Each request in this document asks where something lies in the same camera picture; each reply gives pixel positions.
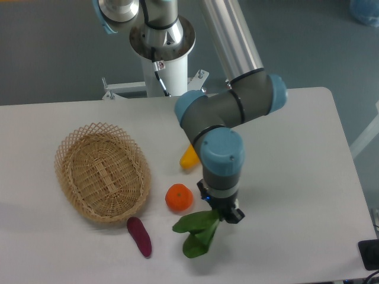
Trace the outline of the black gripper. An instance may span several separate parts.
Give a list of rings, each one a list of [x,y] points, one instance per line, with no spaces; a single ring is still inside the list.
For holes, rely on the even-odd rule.
[[[241,209],[236,208],[235,205],[237,192],[227,198],[216,198],[208,193],[208,187],[203,179],[197,182],[197,187],[200,191],[201,199],[208,202],[212,210],[217,211],[220,221],[226,221],[229,224],[238,224],[244,219],[245,214]]]

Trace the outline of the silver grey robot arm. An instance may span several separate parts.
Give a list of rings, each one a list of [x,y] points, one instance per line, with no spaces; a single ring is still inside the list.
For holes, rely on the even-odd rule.
[[[230,88],[213,96],[200,84],[203,73],[188,79],[188,55],[195,45],[192,24],[178,14],[177,1],[94,1],[106,33],[129,31],[143,66],[149,97],[175,96],[175,115],[203,167],[198,188],[220,219],[236,224],[245,151],[233,128],[281,109],[287,87],[266,73],[238,1],[200,1],[202,15]]]

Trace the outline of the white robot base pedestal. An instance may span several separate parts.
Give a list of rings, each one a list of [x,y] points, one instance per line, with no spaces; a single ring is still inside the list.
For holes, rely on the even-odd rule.
[[[178,16],[172,26],[154,29],[137,24],[130,29],[129,42],[142,64],[143,81],[108,84],[102,78],[104,99],[131,98],[146,92],[147,97],[181,96],[188,91],[207,92],[204,84],[210,73],[199,69],[188,75],[188,56],[195,46],[195,30],[184,17]]]

